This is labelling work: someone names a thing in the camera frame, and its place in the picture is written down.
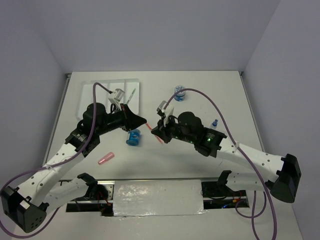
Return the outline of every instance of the white tray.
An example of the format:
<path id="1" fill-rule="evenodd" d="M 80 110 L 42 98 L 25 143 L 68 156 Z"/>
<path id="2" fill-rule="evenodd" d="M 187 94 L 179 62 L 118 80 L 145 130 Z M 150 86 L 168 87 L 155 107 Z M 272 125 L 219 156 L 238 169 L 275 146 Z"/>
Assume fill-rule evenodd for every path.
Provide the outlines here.
<path id="1" fill-rule="evenodd" d="M 93 85 L 94 83 L 100 83 L 107 89 L 113 91 L 115 89 L 122 89 L 125 91 L 125 94 L 122 99 L 122 103 L 126 103 L 129 99 L 130 95 L 132 94 L 133 90 L 135 89 L 134 95 L 131 98 L 128 106 L 130 110 L 135 113 L 139 114 L 139 79 L 138 78 L 129 78 L 129 79 L 113 79 L 113 80 L 95 80 L 95 81 L 83 81 L 81 83 L 81 91 L 79 100 L 77 102 L 75 117 L 78 121 L 83 119 L 83 114 L 87 110 L 89 104 L 93 103 Z M 110 105 L 111 103 L 108 100 L 108 95 L 104 89 L 97 86 L 96 87 L 96 102 L 102 103 L 105 108 L 106 112 L 110 112 Z"/>

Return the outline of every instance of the blue object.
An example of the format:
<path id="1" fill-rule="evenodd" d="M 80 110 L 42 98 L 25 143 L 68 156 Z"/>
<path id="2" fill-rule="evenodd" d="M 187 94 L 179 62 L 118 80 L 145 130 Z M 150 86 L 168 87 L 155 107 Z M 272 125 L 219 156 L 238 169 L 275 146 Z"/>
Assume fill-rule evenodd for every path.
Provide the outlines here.
<path id="1" fill-rule="evenodd" d="M 216 127 L 218 125 L 218 119 L 214 120 L 212 126 Z"/>
<path id="2" fill-rule="evenodd" d="M 179 90 L 185 89 L 185 86 L 178 85 L 174 88 L 174 93 L 178 92 Z M 177 95 L 174 96 L 174 99 L 178 102 L 181 102 L 185 99 L 186 91 L 179 92 Z"/>
<path id="3" fill-rule="evenodd" d="M 126 144 L 130 146 L 138 146 L 140 141 L 141 132 L 139 129 L 135 129 L 128 132 L 128 136 L 126 138 Z"/>

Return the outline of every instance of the white table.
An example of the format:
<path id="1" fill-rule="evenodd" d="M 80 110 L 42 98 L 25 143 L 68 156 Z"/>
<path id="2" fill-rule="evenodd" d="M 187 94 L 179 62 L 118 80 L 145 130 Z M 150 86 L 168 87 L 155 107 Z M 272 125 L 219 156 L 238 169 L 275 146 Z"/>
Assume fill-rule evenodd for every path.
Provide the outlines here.
<path id="1" fill-rule="evenodd" d="M 138 78 L 140 81 L 140 115 L 154 127 L 160 117 L 156 109 L 162 100 L 168 100 L 174 87 L 184 85 L 206 93 L 218 105 L 230 131 L 239 142 L 261 150 L 258 133 L 250 111 L 245 90 L 237 71 L 127 71 L 127 72 L 73 72 L 64 97 L 48 157 L 51 158 L 65 138 L 75 129 L 75 111 L 82 81 Z M 191 111 L 205 126 L 220 119 L 213 106 L 201 95 L 187 92 L 182 102 L 173 100 L 174 115 Z M 188 143 L 172 140 L 160 144 L 146 126 L 141 126 L 140 147 L 126 145 L 127 133 L 117 129 L 100 137 L 98 145 L 63 179 L 70 180 L 86 172 L 99 180 L 165 179 L 218 177 L 223 170 L 250 172 L 236 164 L 212 157 L 203 157 Z M 224 131 L 222 121 L 217 130 Z M 108 152 L 115 157 L 98 165 Z M 248 192 L 252 205 L 252 192 Z M 257 209 L 263 205 L 258 195 Z M 290 204 L 274 200 L 281 240 L 301 240 L 301 234 Z M 249 215 L 250 209 L 241 209 Z M 272 215 L 268 208 L 256 220 L 256 229 L 262 240 L 271 239 Z M 17 227 L 15 233 L 22 231 Z M 212 209 L 201 215 L 100 217 L 96 212 L 65 213 L 62 207 L 48 228 L 33 239 L 255 239 L 251 221 L 237 215 L 234 209 Z"/>

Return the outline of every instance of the purple cable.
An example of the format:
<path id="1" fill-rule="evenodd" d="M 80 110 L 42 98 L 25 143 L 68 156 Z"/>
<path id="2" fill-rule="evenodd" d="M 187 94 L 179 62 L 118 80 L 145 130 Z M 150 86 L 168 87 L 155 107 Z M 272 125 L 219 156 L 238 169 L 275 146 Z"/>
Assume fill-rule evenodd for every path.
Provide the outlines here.
<path id="1" fill-rule="evenodd" d="M 224 118 L 224 116 L 222 115 L 221 111 L 219 110 L 218 106 L 214 103 L 214 101 L 211 100 L 210 97 L 208 97 L 205 93 L 203 93 L 202 91 L 199 91 L 199 90 L 196 90 L 196 89 L 193 89 L 193 88 L 184 88 L 184 89 L 181 89 L 177 92 L 175 92 L 171 97 L 170 99 L 168 100 L 168 102 L 165 104 L 164 108 L 163 109 L 166 109 L 167 106 L 169 105 L 169 103 L 172 101 L 172 99 L 174 99 L 174 97 L 179 94 L 180 92 L 183 92 L 183 91 L 192 91 L 192 92 L 196 92 L 198 94 L 201 94 L 202 96 L 204 96 L 206 99 L 209 100 L 209 102 L 214 106 L 214 108 L 216 109 L 216 111 L 218 112 L 224 126 L 225 126 L 225 129 L 231 139 L 231 141 L 233 142 L 233 144 L 236 146 L 236 141 L 235 139 L 233 138 L 233 136 L 231 135 L 231 132 L 228 128 L 228 125 L 227 125 L 227 122 Z M 265 184 L 265 181 L 263 179 L 263 177 L 261 176 L 260 172 L 258 171 L 257 167 L 254 165 L 254 163 L 250 160 L 250 158 L 248 157 L 248 155 L 241 149 L 241 147 L 238 147 L 238 150 L 240 151 L 240 153 L 242 153 L 242 155 L 245 157 L 245 159 L 249 162 L 249 164 L 252 166 L 253 170 L 255 171 L 255 173 L 257 174 L 258 178 L 260 179 L 261 183 L 262 183 L 262 186 L 264 188 L 264 191 L 266 193 L 266 196 L 268 198 L 268 201 L 269 201 L 269 204 L 270 204 L 270 208 L 271 208 L 271 213 L 272 213 L 272 218 L 273 218 L 273 235 L 272 235 L 272 239 L 271 240 L 275 240 L 276 237 L 277 237 L 277 231 L 278 231 L 278 225 L 277 225 L 277 216 L 276 216 L 276 210 L 275 210 L 275 206 L 274 206 L 274 203 L 272 202 L 272 198 L 271 198 L 271 195 L 268 191 L 268 188 Z M 255 198 L 253 198 L 254 200 L 254 205 L 252 206 L 252 212 L 254 213 L 255 212 L 255 207 L 256 207 L 256 201 L 255 201 Z M 255 222 L 254 222 L 254 214 L 252 214 L 252 219 L 251 219 L 251 224 L 252 224 L 252 230 L 253 230 L 253 233 L 256 237 L 257 240 L 259 240 L 259 237 L 256 233 L 256 228 L 255 228 Z"/>
<path id="2" fill-rule="evenodd" d="M 96 117 L 97 117 L 97 98 L 96 98 L 96 86 L 99 85 L 101 88 L 103 88 L 104 90 L 106 90 L 109 94 L 112 93 L 112 91 L 110 91 L 109 89 L 105 88 L 102 84 L 98 83 L 98 82 L 95 82 L 93 84 L 93 119 L 92 119 L 92 125 L 91 125 L 91 129 L 90 129 L 90 134 L 86 140 L 86 142 L 84 143 L 84 145 L 82 146 L 82 148 L 76 152 L 72 157 L 70 157 L 68 160 L 66 161 L 63 161 L 63 162 L 59 162 L 59 163 L 56 163 L 56 164 L 53 164 L 51 165 L 52 168 L 54 167 L 57 167 L 57 166 L 61 166 L 63 164 L 66 164 L 66 163 L 69 163 L 70 161 L 72 161 L 73 159 L 75 159 L 77 156 L 79 156 L 83 150 L 85 150 L 85 148 L 88 146 L 93 134 L 94 134 L 94 130 L 95 130 L 95 125 L 96 125 Z M 43 166 L 43 167 L 38 167 L 38 168 L 35 168 L 35 169 L 32 169 L 32 170 L 28 170 L 28 171 L 24 171 L 20 174 L 18 174 L 17 176 L 11 178 L 7 183 L 4 184 L 4 186 L 1 188 L 0 190 L 0 195 L 1 193 L 3 192 L 3 190 L 10 184 L 12 183 L 14 180 L 24 176 L 24 175 L 27 175 L 27 174 L 33 174 L 33 173 L 36 173 L 36 172 L 39 172 L 41 170 L 45 170 L 46 167 Z M 59 208 L 57 208 L 53 215 L 51 216 L 51 218 L 49 219 L 49 221 L 43 226 L 43 228 L 41 228 L 39 231 L 31 234 L 31 235 L 28 235 L 28 236 L 20 236 L 20 235 L 15 235 L 14 233 L 8 231 L 8 229 L 5 228 L 5 226 L 3 225 L 3 223 L 1 222 L 0 220 L 0 228 L 7 234 L 9 235 L 10 237 L 13 237 L 13 238 L 16 238 L 16 239 L 28 239 L 28 238 L 31 238 L 37 234 L 39 234 L 40 232 L 42 232 L 48 225 L 49 223 L 52 221 L 52 219 L 54 218 L 54 216 L 56 215 L 57 211 L 59 210 Z"/>
<path id="3" fill-rule="evenodd" d="M 264 213 L 264 211 L 266 210 L 266 207 L 267 207 L 267 196 L 266 196 L 266 193 L 263 192 L 263 195 L 264 195 L 264 204 L 263 204 L 263 208 L 261 210 L 261 212 L 259 212 L 257 215 L 253 216 L 253 218 L 257 218 L 259 216 L 261 216 L 261 214 Z M 235 204 L 235 211 L 241 216 L 241 217 L 244 217 L 246 219 L 251 219 L 252 216 L 246 216 L 246 215 L 243 215 L 241 212 L 239 212 L 238 210 L 238 205 L 244 201 L 246 201 L 247 199 L 241 199 L 240 201 L 237 201 L 237 203 Z"/>

